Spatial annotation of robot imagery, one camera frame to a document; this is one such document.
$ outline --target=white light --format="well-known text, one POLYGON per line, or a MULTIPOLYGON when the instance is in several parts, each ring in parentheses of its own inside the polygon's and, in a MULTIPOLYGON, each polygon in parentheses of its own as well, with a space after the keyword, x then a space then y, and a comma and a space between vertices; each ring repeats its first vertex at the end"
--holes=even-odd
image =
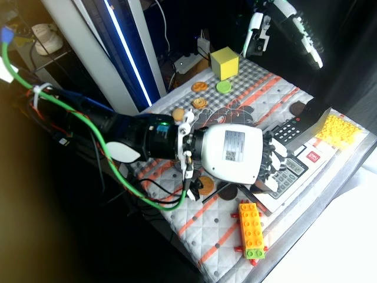
POLYGON ((139 71, 138 69, 136 68, 136 65, 135 65, 135 61, 131 55, 131 52, 130 52, 130 49, 128 48, 128 45, 125 41, 125 38, 123 36, 123 33, 122 33, 122 30, 120 29, 120 26, 119 26, 119 23, 118 23, 118 20, 117 20, 117 17, 115 16, 114 14, 114 11, 113 9, 111 9, 111 7, 109 6, 107 0, 104 0, 105 2, 105 5, 106 5, 106 8, 107 8, 107 11, 108 13, 110 14, 110 17, 111 17, 111 20, 113 21, 113 24, 115 26, 115 29, 117 30, 117 33, 118 33, 118 36, 120 38, 120 41, 122 42, 123 44, 123 48, 124 48, 124 51, 125 53, 127 54, 127 57, 128 59, 130 60, 130 63, 131 63, 131 66, 132 68, 134 69, 134 72, 135 72, 135 75, 137 77, 137 80, 139 81, 139 84, 141 86, 141 89, 143 90, 143 93, 144 93, 144 96, 145 96, 145 99, 147 99, 147 102, 148 102, 148 105, 149 106, 152 106, 152 102, 151 100, 149 99, 149 96, 148 96, 148 93, 147 93, 147 90, 145 89, 145 86, 144 86, 144 83, 140 77, 140 74, 139 74, 139 71))
MULTIPOLYGON (((18 69, 12 65, 13 70, 17 73, 18 69)), ((0 79, 6 81, 7 83, 13 82, 14 78, 6 69, 2 58, 0 57, 0 79)))

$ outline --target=qr code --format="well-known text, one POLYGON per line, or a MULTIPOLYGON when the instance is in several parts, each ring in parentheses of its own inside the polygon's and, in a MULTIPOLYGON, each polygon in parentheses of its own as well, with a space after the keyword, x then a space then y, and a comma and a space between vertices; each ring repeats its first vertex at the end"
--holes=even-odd
POLYGON ((236 161, 236 152, 227 151, 225 160, 236 161))

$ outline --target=blue connector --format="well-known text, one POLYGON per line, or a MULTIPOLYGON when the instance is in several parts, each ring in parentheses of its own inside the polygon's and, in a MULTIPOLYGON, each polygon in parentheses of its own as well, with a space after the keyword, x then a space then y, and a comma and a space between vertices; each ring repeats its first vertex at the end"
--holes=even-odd
POLYGON ((1 29, 1 42, 11 43, 14 37, 14 32, 8 27, 3 27, 1 29))

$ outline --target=red logo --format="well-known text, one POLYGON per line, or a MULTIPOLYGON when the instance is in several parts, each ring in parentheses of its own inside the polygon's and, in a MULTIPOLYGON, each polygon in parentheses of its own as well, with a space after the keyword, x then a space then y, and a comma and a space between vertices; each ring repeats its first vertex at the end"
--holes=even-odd
POLYGON ((314 163, 316 163, 318 161, 318 159, 320 159, 320 156, 318 154, 316 154, 315 152, 310 152, 306 157, 311 162, 314 162, 314 163))

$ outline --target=green lid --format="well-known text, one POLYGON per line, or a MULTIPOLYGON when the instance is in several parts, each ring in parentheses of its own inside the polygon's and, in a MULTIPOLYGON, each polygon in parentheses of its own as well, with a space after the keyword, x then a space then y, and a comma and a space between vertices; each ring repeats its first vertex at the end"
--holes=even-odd
POLYGON ((219 93, 228 93, 232 89, 232 85, 228 81, 221 81, 216 85, 216 90, 219 93))

